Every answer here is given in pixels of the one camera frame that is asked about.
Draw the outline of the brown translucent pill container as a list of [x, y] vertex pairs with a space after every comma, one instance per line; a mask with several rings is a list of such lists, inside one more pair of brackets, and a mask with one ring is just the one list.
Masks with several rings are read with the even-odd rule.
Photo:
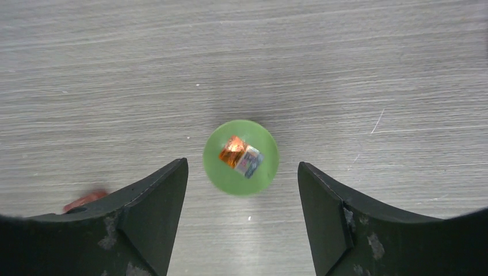
[[88, 203], [96, 201], [96, 200], [99, 200], [100, 198], [103, 198], [103, 197], [107, 196], [108, 194], [109, 193], [106, 190], [91, 191], [88, 194], [80, 197], [79, 199], [65, 205], [63, 207], [63, 212], [68, 213], [70, 210], [72, 210], [74, 208], [80, 207], [84, 204], [88, 204]]

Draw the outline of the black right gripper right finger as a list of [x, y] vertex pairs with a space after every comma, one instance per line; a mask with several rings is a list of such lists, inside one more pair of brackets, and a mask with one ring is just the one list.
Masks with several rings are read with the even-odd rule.
[[298, 187], [316, 275], [486, 275], [487, 209], [440, 219], [393, 207], [310, 163]]

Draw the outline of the green bottle cap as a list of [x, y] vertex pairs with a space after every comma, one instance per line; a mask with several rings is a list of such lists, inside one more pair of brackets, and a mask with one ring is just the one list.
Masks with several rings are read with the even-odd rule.
[[203, 149], [203, 167], [211, 183], [234, 196], [265, 190], [280, 164], [277, 143], [262, 125], [231, 120], [217, 127]]

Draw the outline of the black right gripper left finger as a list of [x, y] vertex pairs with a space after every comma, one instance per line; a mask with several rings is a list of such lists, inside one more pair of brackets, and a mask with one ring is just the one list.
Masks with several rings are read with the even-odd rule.
[[187, 181], [181, 158], [65, 214], [1, 216], [1, 274], [166, 275]]

